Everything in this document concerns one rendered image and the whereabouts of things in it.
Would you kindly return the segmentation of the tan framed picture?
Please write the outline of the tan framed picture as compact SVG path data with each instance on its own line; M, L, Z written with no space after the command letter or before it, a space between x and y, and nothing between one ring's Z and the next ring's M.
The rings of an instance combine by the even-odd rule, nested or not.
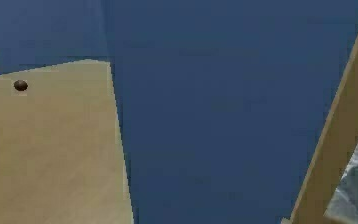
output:
M325 215L358 143L358 34L291 215L280 224L344 224Z

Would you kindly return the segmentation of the round dark brown knob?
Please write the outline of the round dark brown knob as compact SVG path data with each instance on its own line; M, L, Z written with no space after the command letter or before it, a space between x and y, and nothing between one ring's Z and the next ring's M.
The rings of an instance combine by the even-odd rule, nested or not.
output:
M16 80L13 86L17 91L25 91L28 88L28 83L24 80Z

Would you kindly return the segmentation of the tan wooden cabinet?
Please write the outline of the tan wooden cabinet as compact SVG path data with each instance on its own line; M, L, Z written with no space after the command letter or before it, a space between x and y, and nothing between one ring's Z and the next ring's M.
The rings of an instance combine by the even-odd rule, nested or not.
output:
M0 75L0 224L134 224L109 63Z

